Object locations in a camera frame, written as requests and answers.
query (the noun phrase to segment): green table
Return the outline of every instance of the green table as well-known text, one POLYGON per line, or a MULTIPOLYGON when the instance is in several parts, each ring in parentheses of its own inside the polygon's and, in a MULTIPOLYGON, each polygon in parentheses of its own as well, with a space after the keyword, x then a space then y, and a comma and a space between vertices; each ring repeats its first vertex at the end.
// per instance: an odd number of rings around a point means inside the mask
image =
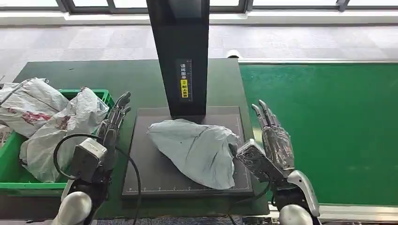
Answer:
POLYGON ((278 116, 320 203, 398 205, 397 63, 240 60, 240 70, 247 103, 278 116))
MULTIPOLYGON (((121 128, 119 146, 128 151, 134 119, 138 108, 167 107, 167 100, 157 60, 131 61, 76 61, 76 62, 30 62, 20 72, 15 82, 32 77, 45 77, 56 89, 78 89, 87 86, 91 89, 107 89, 113 98, 125 91, 131 91, 132 110, 125 118, 121 128)), ((236 59, 210 60, 207 78, 207 106, 238 105, 241 110, 242 123, 246 138, 252 138, 252 126, 242 85, 242 79, 236 59)), ((113 182, 110 186, 110 199, 100 208, 97 217, 114 218, 134 216, 135 200, 121 200, 123 179, 127 159, 119 157, 113 171, 113 182)), ((260 192, 265 185, 252 178, 255 192, 260 192)), ((144 199, 140 208, 140 216, 153 218, 158 216, 195 217, 225 215, 231 203, 241 200, 239 197, 204 197, 181 199, 144 199)), ((56 215, 60 204, 59 198, 13 198, 12 204, 28 207, 21 213, 9 206, 0 210, 5 218, 51 218, 56 215)), ((243 215, 262 215, 268 213, 267 199, 264 197, 253 204, 236 206, 233 213, 243 215)))
MULTIPOLYGON (((395 130, 398 64, 363 62, 239 60, 240 78, 234 60, 210 60, 207 103, 240 106, 246 138, 253 135, 253 125, 254 136, 260 141, 257 119, 247 106, 258 99, 266 101, 290 133, 296 166, 310 178, 320 203, 395 206, 398 204, 398 149, 394 139, 398 133, 395 130)), ((86 85, 108 89, 115 98, 131 90, 133 109, 167 105, 155 60, 28 63, 15 81, 35 76, 49 78, 55 88, 75 89, 86 85)), ((129 145, 133 112, 122 127, 123 148, 129 145)), ((99 212, 101 218, 131 217, 134 212, 123 208, 134 207, 134 201, 119 200, 126 168, 126 161, 120 160, 110 201, 99 212)), ((253 183, 256 191, 264 187, 253 183)), ((21 206, 28 199, 14 198, 12 202, 21 206)), ((59 204, 59 199, 39 201, 40 206, 59 204)), ((227 197, 145 200, 141 216, 222 215, 232 201, 235 199, 227 197)), ((261 199, 254 205, 237 207, 235 213, 264 214, 264 204, 266 200, 261 199)), ((366 213, 385 209, 370 209, 366 213)), ((12 205, 1 208, 0 218, 10 218, 13 211, 12 205)), ((398 221, 396 208, 386 211, 389 216, 380 212, 383 218, 389 218, 386 221, 393 218, 398 221)), ((48 213, 14 215, 11 217, 43 218, 48 213)))

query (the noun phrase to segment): green plastic crate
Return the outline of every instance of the green plastic crate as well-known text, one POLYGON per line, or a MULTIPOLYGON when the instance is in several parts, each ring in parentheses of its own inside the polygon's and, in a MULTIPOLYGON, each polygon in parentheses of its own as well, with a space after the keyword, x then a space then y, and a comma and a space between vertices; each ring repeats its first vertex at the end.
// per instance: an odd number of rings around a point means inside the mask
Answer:
MULTIPOLYGON (((59 90, 67 99, 74 98, 80 90, 59 90)), ((108 90, 92 90, 110 108, 115 103, 108 90)), ((21 144, 27 138, 13 132, 0 149, 0 194, 14 196, 60 196, 67 179, 56 183, 41 183, 19 164, 21 144)))

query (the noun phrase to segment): black cable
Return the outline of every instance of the black cable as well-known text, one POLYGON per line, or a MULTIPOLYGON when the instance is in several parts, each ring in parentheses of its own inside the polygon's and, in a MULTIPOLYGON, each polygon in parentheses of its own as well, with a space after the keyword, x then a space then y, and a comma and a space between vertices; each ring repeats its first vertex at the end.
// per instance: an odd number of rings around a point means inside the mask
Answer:
POLYGON ((128 156, 126 153, 124 153, 124 151, 122 151, 118 148, 116 148, 116 150, 118 150, 122 155, 124 155, 129 160, 129 162, 133 165, 134 170, 136 171, 137 185, 138 185, 138 199, 137 199, 136 214, 134 216, 134 222, 133 222, 133 225, 135 225, 137 222, 137 218, 138 218, 138 209, 141 205, 141 197, 142 197, 141 196, 141 177, 139 176, 138 167, 137 167, 136 163, 134 162, 134 160, 130 156, 128 156))
POLYGON ((230 211, 232 210, 232 208, 233 208, 235 205, 241 204, 241 203, 245 203, 245 202, 256 201, 256 200, 258 200, 259 198, 263 197, 263 196, 269 191, 270 188, 271 188, 271 181, 268 181, 267 186, 265 187, 265 189, 264 189, 260 194, 255 195, 255 196, 250 197, 250 198, 243 199, 243 200, 241 200, 241 201, 234 202, 233 204, 231 204, 230 207, 228 208, 228 211, 227 211, 227 214, 228 214, 228 217, 229 217, 230 220, 231 220, 231 223, 232 223, 233 225, 237 225, 237 224, 235 223, 234 219, 232 218, 231 214, 230 214, 230 211))
POLYGON ((72 138, 72 137, 90 137, 90 138, 95 138, 95 139, 101 139, 101 138, 98 136, 89 135, 89 134, 72 134, 72 135, 68 135, 68 136, 65 136, 64 138, 62 138, 60 140, 60 142, 58 142, 57 146, 55 147, 54 153, 53 153, 53 161, 54 161, 55 168, 57 169, 57 171, 60 174, 67 177, 69 180, 77 180, 77 179, 79 179, 78 177, 64 173, 64 171, 61 170, 60 165, 58 164, 58 150, 60 149, 62 143, 64 143, 67 139, 72 138))
MULTIPOLYGON (((62 139, 60 140, 60 142, 58 142, 57 146, 55 147, 54 153, 53 153, 53 160, 54 160, 54 166, 55 166, 55 168, 57 169, 57 171, 58 171, 60 174, 64 175, 64 176, 67 177, 68 179, 70 179, 70 180, 77 180, 77 179, 79 179, 78 177, 75 177, 75 176, 68 175, 68 174, 64 173, 64 171, 62 171, 62 170, 60 169, 60 165, 58 164, 58 150, 60 149, 60 146, 61 146, 62 143, 64 143, 67 139, 72 138, 72 137, 90 137, 90 138, 95 138, 95 139, 101 139, 101 138, 98 137, 98 136, 89 135, 89 134, 72 134, 72 135, 68 135, 68 136, 65 136, 64 138, 62 138, 62 139)), ((134 222, 133 222, 133 225, 135 225, 136 222, 137 222, 137 218, 138 218, 138 210, 139 210, 139 207, 140 207, 140 205, 141 205, 141 177, 140 177, 140 175, 139 175, 138 167, 137 167, 137 165, 135 164, 134 160, 133 160, 129 155, 127 155, 126 153, 124 153, 124 151, 122 151, 122 150, 120 150, 120 149, 118 149, 118 148, 115 148, 115 149, 118 150, 122 155, 124 155, 124 156, 129 160, 129 162, 133 165, 134 170, 136 171, 137 185, 138 185, 138 199, 137 199, 136 214, 135 214, 135 216, 134 216, 134 222)))

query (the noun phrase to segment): white plastic bag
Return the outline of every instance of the white plastic bag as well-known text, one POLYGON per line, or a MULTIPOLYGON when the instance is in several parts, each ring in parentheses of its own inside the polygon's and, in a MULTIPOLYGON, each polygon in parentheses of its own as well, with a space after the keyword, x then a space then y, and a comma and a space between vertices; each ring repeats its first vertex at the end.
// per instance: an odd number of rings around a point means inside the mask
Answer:
MULTIPOLYGON (((29 140, 21 145, 19 158, 36 179, 55 182, 59 174, 53 162, 57 143, 66 135, 91 134, 104 120, 109 107, 89 88, 84 88, 73 98, 62 112, 55 114, 29 140)), ((65 170, 69 165, 75 146, 84 138, 65 141, 58 151, 58 164, 65 170)))
POLYGON ((239 137, 215 125, 199 125, 184 119, 154 123, 147 133, 158 149, 191 180, 214 189, 235 185, 233 156, 228 144, 239 137))
POLYGON ((0 90, 0 120, 16 132, 31 137, 68 100, 45 79, 32 78, 21 83, 5 83, 0 90))
POLYGON ((5 125, 0 124, 0 148, 7 142, 13 130, 5 125))

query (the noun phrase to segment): yellow label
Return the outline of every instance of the yellow label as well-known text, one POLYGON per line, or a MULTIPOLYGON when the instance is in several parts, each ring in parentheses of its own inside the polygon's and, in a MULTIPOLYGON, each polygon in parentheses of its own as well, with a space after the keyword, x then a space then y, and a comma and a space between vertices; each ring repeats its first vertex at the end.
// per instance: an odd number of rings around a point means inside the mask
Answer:
POLYGON ((181 96, 184 98, 188 98, 188 80, 181 80, 181 96))

